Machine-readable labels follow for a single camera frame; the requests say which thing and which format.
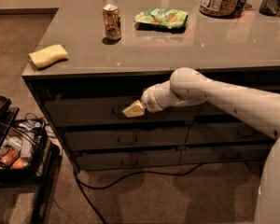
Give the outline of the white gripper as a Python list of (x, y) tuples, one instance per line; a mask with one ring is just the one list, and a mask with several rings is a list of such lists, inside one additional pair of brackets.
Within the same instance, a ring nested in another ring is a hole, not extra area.
[(178, 103), (179, 99), (171, 90), (170, 82), (166, 81), (144, 90), (141, 101), (137, 100), (133, 102), (124, 108), (122, 113), (127, 118), (140, 117), (145, 114), (146, 110), (152, 113), (160, 112), (165, 108), (177, 106)]

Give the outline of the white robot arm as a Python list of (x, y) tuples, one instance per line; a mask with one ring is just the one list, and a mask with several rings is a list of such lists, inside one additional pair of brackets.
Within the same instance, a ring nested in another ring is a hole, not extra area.
[(215, 81), (191, 68), (175, 70), (170, 79), (147, 88), (123, 110), (128, 118), (146, 111), (207, 102), (275, 140), (262, 172), (255, 224), (280, 224), (280, 94)]

